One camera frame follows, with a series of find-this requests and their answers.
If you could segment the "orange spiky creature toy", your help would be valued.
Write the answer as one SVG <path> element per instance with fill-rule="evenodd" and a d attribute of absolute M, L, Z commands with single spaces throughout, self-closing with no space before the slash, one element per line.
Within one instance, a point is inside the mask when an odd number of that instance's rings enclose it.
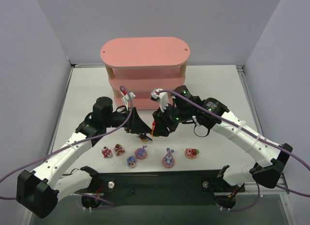
<path fill-rule="evenodd" d="M 156 136 L 154 135 L 155 126 L 156 126 L 156 122 L 153 121 L 153 123 L 152 123 L 152 132 L 151 132 L 151 136 L 152 136 L 152 137 L 156 137 Z"/>

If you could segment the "black bat creature toy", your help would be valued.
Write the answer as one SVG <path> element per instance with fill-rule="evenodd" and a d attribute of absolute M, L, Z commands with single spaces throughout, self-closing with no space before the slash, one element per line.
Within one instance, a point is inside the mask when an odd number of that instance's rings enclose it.
<path fill-rule="evenodd" d="M 152 139 L 151 139 L 146 133 L 141 133 L 141 134 L 139 134 L 139 139 L 140 139 L 142 142 L 152 141 Z"/>

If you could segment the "blue bunny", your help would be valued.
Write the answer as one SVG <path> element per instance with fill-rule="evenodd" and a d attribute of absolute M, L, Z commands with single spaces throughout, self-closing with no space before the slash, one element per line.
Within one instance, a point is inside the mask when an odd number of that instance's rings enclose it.
<path fill-rule="evenodd" d="M 175 159 L 173 158 L 173 155 L 172 155 L 174 153 L 174 150 L 167 148 L 166 151 L 167 151 L 167 154 L 162 159 L 162 165 L 165 168 L 172 168 L 175 165 Z"/>

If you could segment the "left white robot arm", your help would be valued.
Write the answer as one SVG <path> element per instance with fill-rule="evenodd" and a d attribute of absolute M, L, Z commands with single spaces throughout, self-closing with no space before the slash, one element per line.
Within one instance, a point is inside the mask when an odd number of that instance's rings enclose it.
<path fill-rule="evenodd" d="M 133 107 L 134 93 L 122 98 L 124 112 L 113 110 L 109 97 L 99 97 L 93 110 L 76 128 L 62 148 L 52 153 L 46 161 L 29 172 L 23 170 L 17 177 L 16 200 L 19 204 L 36 214 L 47 217 L 57 203 L 65 197 L 87 188 L 98 174 L 84 167 L 70 176 L 64 172 L 85 152 L 95 146 L 104 136 L 109 135 L 107 128 L 124 128 L 127 133 L 150 133 L 151 129 L 139 117 Z"/>

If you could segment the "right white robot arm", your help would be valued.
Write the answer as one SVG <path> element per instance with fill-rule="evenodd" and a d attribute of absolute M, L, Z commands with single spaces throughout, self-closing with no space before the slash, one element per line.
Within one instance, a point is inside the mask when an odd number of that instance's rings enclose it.
<path fill-rule="evenodd" d="M 284 151 L 279 150 L 278 143 L 251 129 L 223 103 L 215 98 L 202 100 L 199 96 L 193 96 L 185 85 L 172 92 L 155 89 L 150 98 L 159 103 L 159 109 L 153 113 L 153 136 L 168 137 L 180 123 L 203 126 L 209 132 L 224 136 L 255 160 L 255 165 L 227 165 L 219 178 L 230 186 L 256 182 L 266 188 L 276 187 L 290 157 L 288 152 L 293 150 L 290 145 L 283 144 Z"/>

